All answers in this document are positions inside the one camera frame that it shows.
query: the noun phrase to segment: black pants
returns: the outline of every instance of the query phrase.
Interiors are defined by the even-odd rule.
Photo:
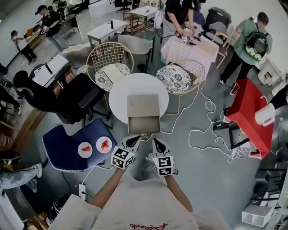
[[[33,50],[30,48],[29,45],[25,46],[21,53],[27,58],[28,61],[32,61],[32,59],[36,58],[36,55],[34,54]]]
[[[288,85],[285,85],[285,87],[283,89],[281,89],[276,95],[275,97],[272,98],[272,100],[270,101],[270,103],[273,104],[275,109],[278,109],[282,106],[287,105],[287,93],[288,93]]]
[[[248,72],[253,67],[252,65],[244,62],[236,52],[233,53],[232,59],[229,62],[228,66],[226,66],[223,74],[221,74],[221,79],[226,82],[226,80],[233,74],[233,72],[237,69],[239,65],[241,65],[241,70],[237,79],[243,79],[247,77]]]
[[[19,102],[16,101],[9,93],[7,93],[7,91],[2,86],[0,86],[0,101],[12,104],[15,106],[15,108],[20,107]]]

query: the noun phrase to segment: white round table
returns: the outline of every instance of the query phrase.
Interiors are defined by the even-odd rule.
[[[113,85],[109,94],[112,113],[121,122],[128,124],[127,96],[145,94],[158,95],[160,116],[162,116],[169,103],[167,89],[156,77],[144,73],[130,74]]]

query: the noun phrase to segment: blue chair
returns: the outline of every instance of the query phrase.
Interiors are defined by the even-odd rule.
[[[96,148],[97,140],[103,136],[112,141],[112,149],[108,153],[100,153]],[[59,124],[45,133],[42,140],[51,165],[65,172],[84,171],[99,164],[111,156],[117,145],[106,124],[100,118],[95,119],[73,136],[67,135],[64,127]],[[82,158],[78,154],[78,146],[82,142],[92,145],[93,152],[89,158]]]
[[[203,16],[203,14],[201,14],[200,12],[194,10],[193,22],[197,23],[200,26],[203,26],[205,24],[205,18]]]

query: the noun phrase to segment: red table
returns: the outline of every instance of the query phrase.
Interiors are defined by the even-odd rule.
[[[239,89],[226,117],[234,121],[259,150],[250,156],[263,159],[270,152],[274,124],[265,127],[259,125],[255,120],[255,112],[265,107],[267,101],[261,98],[263,94],[250,79],[237,80],[236,83]]]

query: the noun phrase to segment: green shirt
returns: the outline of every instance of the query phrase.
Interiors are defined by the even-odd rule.
[[[242,34],[241,34],[239,40],[237,41],[237,43],[235,44],[234,50],[244,62],[246,62],[249,65],[255,65],[257,60],[252,58],[246,52],[244,43],[245,43],[246,38],[249,37],[249,35],[251,35],[251,33],[255,32],[257,30],[256,24],[252,20],[247,19],[247,20],[244,20],[243,22],[241,22],[238,27],[241,29]],[[264,33],[264,34],[267,32],[265,28],[260,28],[259,31]],[[267,53],[271,52],[272,41],[273,41],[272,37],[269,35],[267,37],[267,42],[268,42]]]

